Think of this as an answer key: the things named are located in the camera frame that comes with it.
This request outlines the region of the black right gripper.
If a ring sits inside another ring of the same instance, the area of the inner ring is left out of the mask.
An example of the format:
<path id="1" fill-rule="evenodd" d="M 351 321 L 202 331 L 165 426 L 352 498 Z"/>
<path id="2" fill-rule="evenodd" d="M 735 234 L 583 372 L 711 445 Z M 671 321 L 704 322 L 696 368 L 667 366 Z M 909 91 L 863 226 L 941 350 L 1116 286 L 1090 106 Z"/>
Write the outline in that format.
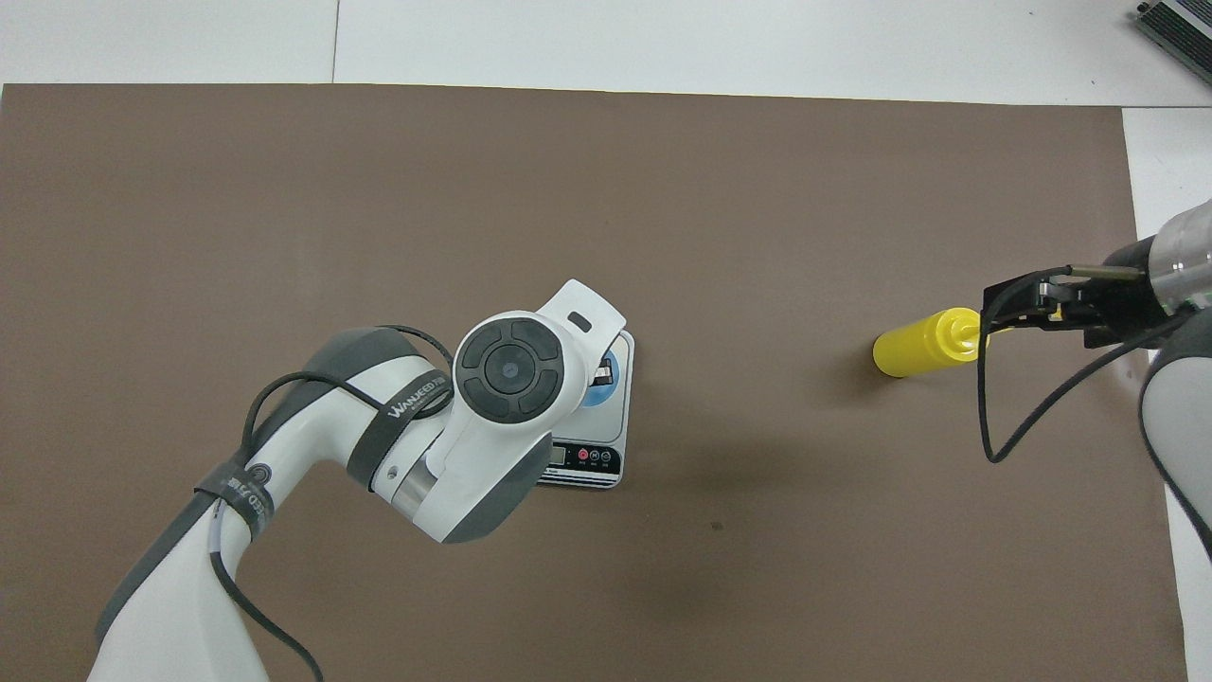
<path id="1" fill-rule="evenodd" d="M 1086 349 L 1125 344 L 1144 336 L 1161 323 L 1170 322 L 1170 313 L 1155 294 L 1149 277 L 1149 259 L 1155 237 L 1121 247 L 1099 267 L 1047 268 L 994 283 L 983 291 L 983 314 L 1041 314 L 1052 296 L 1042 286 L 1053 277 L 1074 277 L 1074 283 L 1062 283 L 1064 296 L 1058 306 L 1058 320 L 1046 315 L 1022 315 L 994 319 L 989 332 L 1004 329 L 1079 329 L 1084 332 Z"/>

